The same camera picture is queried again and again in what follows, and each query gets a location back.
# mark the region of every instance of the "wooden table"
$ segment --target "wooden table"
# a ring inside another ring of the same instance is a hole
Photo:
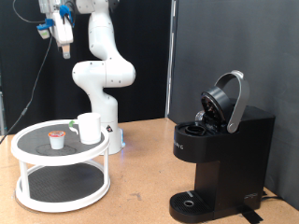
[[[126,147],[109,156],[111,185],[107,195],[86,208],[61,214],[33,211],[16,201],[20,169],[10,152],[10,135],[0,146],[0,223],[178,223],[169,215],[169,199],[193,188],[195,164],[173,155],[175,123],[153,119],[120,126]],[[102,156],[94,160],[103,163]],[[256,212],[263,224],[299,223],[298,211],[283,201],[267,200]],[[249,224],[241,215],[209,223]]]

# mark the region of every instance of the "white tiered stand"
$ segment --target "white tiered stand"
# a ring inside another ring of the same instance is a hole
[[[96,201],[101,199],[107,193],[110,187],[110,178],[108,174],[108,147],[110,142],[109,142],[108,132],[103,127],[102,127],[102,134],[104,135],[105,140],[100,145],[88,151],[81,152],[79,154],[59,156],[59,157],[47,157],[47,156],[29,154],[27,152],[22,151],[20,148],[18,148],[18,141],[25,134],[46,126],[57,125],[57,124],[68,125],[70,121],[71,121],[70,119],[62,119],[62,120],[38,123],[36,125],[23,129],[22,131],[17,133],[12,139],[11,152],[19,160],[20,169],[21,169],[21,177],[19,178],[16,187],[16,196],[22,204],[24,204],[25,206],[31,209],[41,211],[41,212],[49,212],[49,213],[59,213],[59,212],[77,210],[79,208],[95,203]],[[91,161],[91,159],[99,156],[100,154],[102,155],[104,154],[104,166],[98,162]],[[29,190],[29,183],[28,183],[29,174],[45,166],[65,166],[65,165],[77,164],[80,162],[94,166],[104,174],[104,185],[98,191],[85,198],[75,200],[73,202],[65,202],[65,203],[45,203],[30,198],[30,190]],[[26,163],[35,164],[36,166],[28,170]]]

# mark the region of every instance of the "white cup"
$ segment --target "white cup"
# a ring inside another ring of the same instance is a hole
[[[86,113],[78,116],[78,122],[71,121],[69,129],[78,134],[73,124],[78,124],[80,141],[86,145],[92,145],[101,141],[101,115],[98,113]]]
[[[52,149],[62,149],[64,147],[65,132],[54,131],[49,133],[50,147]]]

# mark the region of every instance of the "black wall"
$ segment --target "black wall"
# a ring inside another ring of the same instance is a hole
[[[31,98],[39,66],[49,39],[43,40],[36,24],[17,17],[13,1],[0,1],[0,66],[7,127],[10,128]],[[16,9],[29,21],[43,21],[38,0],[17,0]],[[130,87],[105,89],[119,102],[119,122],[164,116],[171,0],[121,0],[111,14],[120,54],[135,66]],[[88,48],[88,19],[77,15],[71,59],[65,60],[53,39],[38,80],[34,101],[14,133],[35,123],[73,119],[91,111],[86,93],[72,79],[78,62],[98,60]]]
[[[297,209],[298,11],[292,0],[179,0],[169,114],[174,122],[194,120],[202,91],[227,72],[243,72],[249,105],[277,117],[265,186]],[[236,84],[226,88],[231,97]]]

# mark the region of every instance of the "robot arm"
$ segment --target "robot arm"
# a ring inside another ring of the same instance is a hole
[[[109,154],[119,152],[124,143],[118,126],[118,102],[104,93],[103,88],[125,87],[135,81],[135,69],[119,54],[114,29],[109,16],[120,0],[39,0],[42,13],[53,21],[50,32],[57,45],[63,48],[64,57],[69,58],[69,45],[73,42],[71,12],[61,13],[64,5],[70,4],[80,14],[91,14],[89,20],[89,48],[102,61],[77,63],[73,68],[73,79],[89,96],[92,111],[101,114],[102,126],[109,130]]]

